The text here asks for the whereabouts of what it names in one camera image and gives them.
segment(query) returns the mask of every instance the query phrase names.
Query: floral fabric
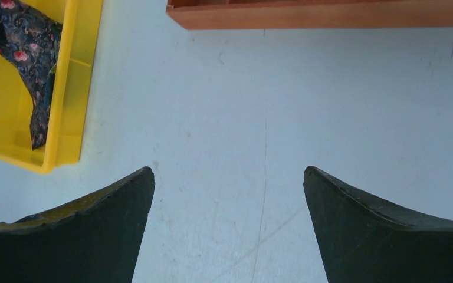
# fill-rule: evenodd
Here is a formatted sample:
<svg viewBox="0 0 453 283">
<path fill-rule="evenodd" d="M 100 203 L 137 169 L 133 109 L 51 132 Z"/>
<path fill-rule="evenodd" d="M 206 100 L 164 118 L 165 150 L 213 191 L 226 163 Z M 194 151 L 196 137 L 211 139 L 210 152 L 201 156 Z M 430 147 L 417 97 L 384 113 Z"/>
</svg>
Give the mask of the floral fabric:
<svg viewBox="0 0 453 283">
<path fill-rule="evenodd" d="M 17 68 L 32 98 L 33 150 L 46 144 L 61 30 L 25 3 L 0 0 L 0 55 Z"/>
</svg>

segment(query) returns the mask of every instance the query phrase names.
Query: wooden shelf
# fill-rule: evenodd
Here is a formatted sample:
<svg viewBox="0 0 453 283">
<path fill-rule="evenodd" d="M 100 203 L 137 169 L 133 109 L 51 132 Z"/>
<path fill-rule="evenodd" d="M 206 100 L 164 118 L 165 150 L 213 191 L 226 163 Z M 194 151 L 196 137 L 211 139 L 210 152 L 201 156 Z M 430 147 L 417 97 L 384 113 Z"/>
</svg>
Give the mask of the wooden shelf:
<svg viewBox="0 0 453 283">
<path fill-rule="evenodd" d="M 168 0 L 186 29 L 453 27 L 453 0 Z"/>
</svg>

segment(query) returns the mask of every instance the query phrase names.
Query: yellow bin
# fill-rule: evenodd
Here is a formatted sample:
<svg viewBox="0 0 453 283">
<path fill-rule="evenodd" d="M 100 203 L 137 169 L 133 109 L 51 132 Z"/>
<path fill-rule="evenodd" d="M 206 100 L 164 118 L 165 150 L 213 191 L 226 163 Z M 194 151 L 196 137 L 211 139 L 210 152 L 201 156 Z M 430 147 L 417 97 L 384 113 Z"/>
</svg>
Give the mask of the yellow bin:
<svg viewBox="0 0 453 283">
<path fill-rule="evenodd" d="M 0 56 L 0 160 L 37 173 L 79 161 L 103 0 L 24 0 L 63 23 L 46 145 L 32 151 L 32 99 Z"/>
</svg>

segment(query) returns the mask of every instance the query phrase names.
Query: light blue surface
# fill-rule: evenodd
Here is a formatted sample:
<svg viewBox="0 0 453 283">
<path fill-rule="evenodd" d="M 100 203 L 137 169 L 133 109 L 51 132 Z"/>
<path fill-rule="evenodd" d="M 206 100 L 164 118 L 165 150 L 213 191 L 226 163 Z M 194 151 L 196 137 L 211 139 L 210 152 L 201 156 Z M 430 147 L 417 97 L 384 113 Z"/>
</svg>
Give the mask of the light blue surface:
<svg viewBox="0 0 453 283">
<path fill-rule="evenodd" d="M 81 161 L 0 162 L 0 221 L 150 166 L 134 282 L 319 283 L 308 165 L 453 219 L 453 29 L 189 32 L 164 10 L 106 0 Z"/>
</svg>

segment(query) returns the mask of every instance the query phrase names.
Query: pink flower pattern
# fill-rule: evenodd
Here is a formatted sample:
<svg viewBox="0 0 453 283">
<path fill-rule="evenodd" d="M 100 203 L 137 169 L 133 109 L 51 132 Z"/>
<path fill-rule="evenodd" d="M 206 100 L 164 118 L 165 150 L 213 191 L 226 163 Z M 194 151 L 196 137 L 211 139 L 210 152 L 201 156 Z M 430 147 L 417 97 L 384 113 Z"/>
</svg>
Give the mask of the pink flower pattern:
<svg viewBox="0 0 453 283">
<path fill-rule="evenodd" d="M 17 61 L 26 61 L 28 59 L 27 53 L 23 51 L 16 51 L 15 53 L 13 53 L 13 56 Z"/>
<path fill-rule="evenodd" d="M 12 0 L 1 0 L 1 8 L 3 9 L 14 9 L 16 7 Z"/>
</svg>

